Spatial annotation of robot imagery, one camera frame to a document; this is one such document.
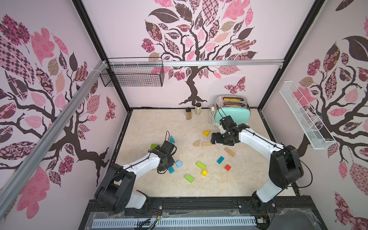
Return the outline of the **plain wood rectangle block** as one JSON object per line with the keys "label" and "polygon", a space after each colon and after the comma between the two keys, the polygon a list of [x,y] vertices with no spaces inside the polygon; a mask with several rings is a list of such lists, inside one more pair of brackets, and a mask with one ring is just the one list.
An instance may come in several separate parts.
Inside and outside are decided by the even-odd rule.
{"label": "plain wood rectangle block", "polygon": [[212,143],[210,141],[202,142],[203,147],[212,146]]}

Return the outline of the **printed wood rectangle block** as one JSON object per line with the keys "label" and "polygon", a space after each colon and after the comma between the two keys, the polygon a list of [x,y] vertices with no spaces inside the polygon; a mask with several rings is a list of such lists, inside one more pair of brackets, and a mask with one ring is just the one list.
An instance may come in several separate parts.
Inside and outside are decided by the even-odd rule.
{"label": "printed wood rectangle block", "polygon": [[232,151],[230,148],[226,147],[224,148],[224,150],[232,157],[234,157],[236,155],[236,153],[234,151]]}

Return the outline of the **long teal rectangle block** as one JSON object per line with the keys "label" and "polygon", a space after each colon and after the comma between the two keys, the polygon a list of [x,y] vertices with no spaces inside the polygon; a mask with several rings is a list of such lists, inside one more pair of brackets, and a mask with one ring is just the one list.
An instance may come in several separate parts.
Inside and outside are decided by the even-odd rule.
{"label": "long teal rectangle block", "polygon": [[172,173],[175,172],[175,170],[174,170],[174,168],[172,166],[168,168],[168,171],[169,171],[170,174],[172,174]]}

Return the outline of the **small teal block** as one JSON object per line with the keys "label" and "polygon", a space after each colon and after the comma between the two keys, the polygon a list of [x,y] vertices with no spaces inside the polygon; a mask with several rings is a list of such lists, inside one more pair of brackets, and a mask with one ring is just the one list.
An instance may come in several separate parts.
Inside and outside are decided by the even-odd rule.
{"label": "small teal block", "polygon": [[224,157],[220,156],[217,160],[218,164],[221,164],[224,161]]}

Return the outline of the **red cube block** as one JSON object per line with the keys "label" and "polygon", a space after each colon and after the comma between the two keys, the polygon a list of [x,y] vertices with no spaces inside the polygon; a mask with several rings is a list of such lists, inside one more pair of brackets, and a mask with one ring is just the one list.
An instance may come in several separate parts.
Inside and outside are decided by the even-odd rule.
{"label": "red cube block", "polygon": [[225,170],[226,170],[226,171],[229,171],[231,168],[232,168],[232,167],[231,167],[230,165],[228,165],[228,164],[225,166]]}

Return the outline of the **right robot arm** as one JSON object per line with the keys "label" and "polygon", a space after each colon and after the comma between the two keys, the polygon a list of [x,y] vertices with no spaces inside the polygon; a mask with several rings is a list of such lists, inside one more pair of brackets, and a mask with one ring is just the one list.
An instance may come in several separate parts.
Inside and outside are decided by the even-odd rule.
{"label": "right robot arm", "polygon": [[213,133],[211,143],[225,146],[244,143],[261,153],[269,161],[268,179],[261,188],[253,192],[249,203],[256,213],[265,212],[275,196],[304,176],[302,167],[304,163],[293,146],[273,142],[248,126],[245,126],[244,129],[235,126],[223,133]]}

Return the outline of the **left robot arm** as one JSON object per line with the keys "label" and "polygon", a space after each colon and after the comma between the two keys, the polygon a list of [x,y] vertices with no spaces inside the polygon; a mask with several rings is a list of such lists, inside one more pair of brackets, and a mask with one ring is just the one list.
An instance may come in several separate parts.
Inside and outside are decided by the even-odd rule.
{"label": "left robot arm", "polygon": [[143,158],[124,166],[110,166],[95,192],[99,204],[118,214],[125,209],[147,210],[150,197],[142,192],[134,192],[134,184],[144,174],[156,170],[164,174],[175,163],[173,155],[177,147],[165,141],[148,151]]}

